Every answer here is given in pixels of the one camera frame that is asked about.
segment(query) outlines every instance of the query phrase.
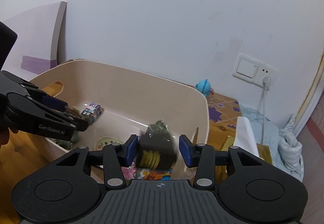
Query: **crosshair logo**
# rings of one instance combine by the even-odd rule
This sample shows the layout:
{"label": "crosshair logo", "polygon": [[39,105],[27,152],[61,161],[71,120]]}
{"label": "crosshair logo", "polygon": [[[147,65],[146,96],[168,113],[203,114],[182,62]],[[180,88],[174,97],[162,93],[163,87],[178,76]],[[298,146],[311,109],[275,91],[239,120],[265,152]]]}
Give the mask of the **crosshair logo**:
{"label": "crosshair logo", "polygon": [[156,186],[158,186],[159,188],[163,188],[163,187],[165,187],[165,186],[166,186],[166,184],[164,184],[164,183],[160,182],[159,184],[156,184]]}

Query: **electrical socket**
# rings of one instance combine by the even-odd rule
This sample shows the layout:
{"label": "electrical socket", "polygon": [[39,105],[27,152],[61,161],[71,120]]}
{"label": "electrical socket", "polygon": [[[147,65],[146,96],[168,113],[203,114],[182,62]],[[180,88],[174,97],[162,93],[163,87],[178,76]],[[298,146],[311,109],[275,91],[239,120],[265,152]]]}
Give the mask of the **electrical socket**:
{"label": "electrical socket", "polygon": [[279,70],[273,66],[270,66],[266,64],[265,62],[261,61],[259,68],[252,80],[252,83],[255,85],[258,85],[263,88],[263,79],[264,77],[268,76],[271,78],[270,86],[268,87],[268,90],[272,86],[273,82],[276,80],[276,77],[279,73]]}

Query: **white power cord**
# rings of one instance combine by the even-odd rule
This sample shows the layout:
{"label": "white power cord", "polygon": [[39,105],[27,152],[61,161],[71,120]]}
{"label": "white power cord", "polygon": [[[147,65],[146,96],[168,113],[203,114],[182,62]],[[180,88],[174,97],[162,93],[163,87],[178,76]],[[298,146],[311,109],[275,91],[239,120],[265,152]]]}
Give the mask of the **white power cord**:
{"label": "white power cord", "polygon": [[262,128],[262,140],[261,144],[264,145],[264,141],[266,138],[266,132],[265,132],[265,98],[267,96],[267,90],[270,87],[271,84],[271,78],[269,76],[264,77],[263,81],[263,128]]}

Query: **blue toy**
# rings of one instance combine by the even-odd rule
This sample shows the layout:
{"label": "blue toy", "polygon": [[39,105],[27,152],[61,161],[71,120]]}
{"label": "blue toy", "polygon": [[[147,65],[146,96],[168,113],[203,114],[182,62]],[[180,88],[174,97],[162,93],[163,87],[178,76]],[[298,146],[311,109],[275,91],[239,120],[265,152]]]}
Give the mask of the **blue toy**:
{"label": "blue toy", "polygon": [[214,94],[214,90],[210,87],[210,83],[207,81],[207,79],[198,82],[196,85],[196,90],[201,92],[205,97],[207,97],[209,94]]}

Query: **white wall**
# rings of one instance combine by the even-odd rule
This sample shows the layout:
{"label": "white wall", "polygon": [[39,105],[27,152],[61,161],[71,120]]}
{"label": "white wall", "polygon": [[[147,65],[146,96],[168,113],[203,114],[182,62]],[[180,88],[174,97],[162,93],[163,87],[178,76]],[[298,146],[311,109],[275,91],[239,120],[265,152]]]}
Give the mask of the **white wall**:
{"label": "white wall", "polygon": [[239,52],[279,69],[267,117],[302,104],[324,43],[324,0],[0,0],[0,20],[67,1],[59,59],[84,58],[196,84],[258,108],[262,89],[232,76]]}

